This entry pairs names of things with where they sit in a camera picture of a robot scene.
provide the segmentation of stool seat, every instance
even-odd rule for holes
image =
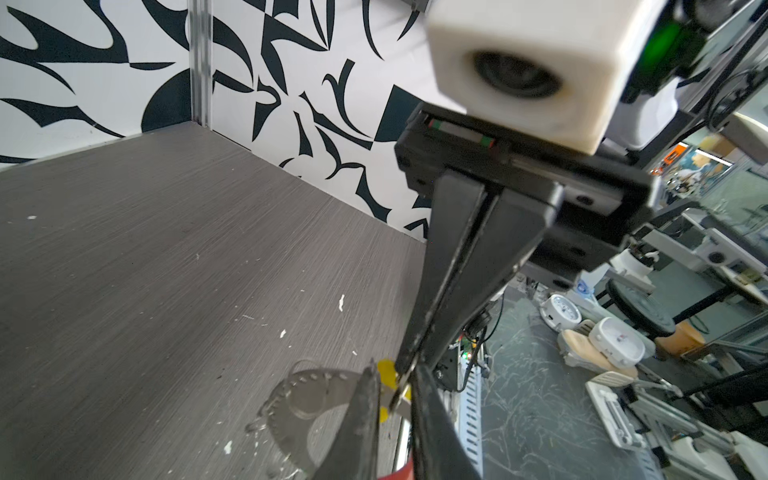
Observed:
[[[608,280],[605,289],[616,307],[628,316],[629,320],[648,332],[651,338],[670,336],[674,333],[672,316],[656,300],[614,280]]]

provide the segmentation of patterned wall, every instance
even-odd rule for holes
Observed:
[[[0,164],[190,119],[187,0],[2,0]]]
[[[392,147],[435,86],[422,16],[400,0],[214,0],[213,129],[423,238],[429,202]]]

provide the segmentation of green light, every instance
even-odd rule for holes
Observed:
[[[667,23],[656,30],[648,39],[637,65],[643,71],[653,71],[664,58],[680,34],[680,25]]]

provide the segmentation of camera lens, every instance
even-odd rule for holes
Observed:
[[[559,78],[542,67],[493,51],[475,54],[475,70],[493,88],[515,97],[549,97],[562,86]]]

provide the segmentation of wood grain surface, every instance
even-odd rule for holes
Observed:
[[[195,124],[0,172],[0,478],[263,478],[244,426],[392,358],[423,251]]]

